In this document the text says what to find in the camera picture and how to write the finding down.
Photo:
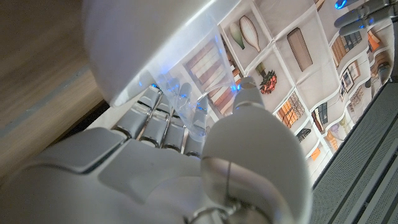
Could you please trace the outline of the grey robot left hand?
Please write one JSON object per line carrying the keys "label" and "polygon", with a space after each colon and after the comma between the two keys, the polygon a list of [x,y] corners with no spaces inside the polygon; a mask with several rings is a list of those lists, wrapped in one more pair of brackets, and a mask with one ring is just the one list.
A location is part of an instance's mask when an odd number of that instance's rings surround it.
{"label": "grey robot left hand", "polygon": [[349,35],[396,18],[397,0],[369,0],[337,18],[334,26],[339,29],[339,35]]}

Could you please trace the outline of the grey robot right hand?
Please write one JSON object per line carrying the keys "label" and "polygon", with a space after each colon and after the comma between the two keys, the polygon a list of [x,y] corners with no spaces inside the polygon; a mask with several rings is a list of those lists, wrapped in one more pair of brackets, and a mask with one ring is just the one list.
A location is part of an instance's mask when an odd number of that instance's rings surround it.
{"label": "grey robot right hand", "polygon": [[307,223],[312,190],[298,139],[241,80],[233,113],[200,157],[104,128],[41,152],[1,187],[2,223]]}

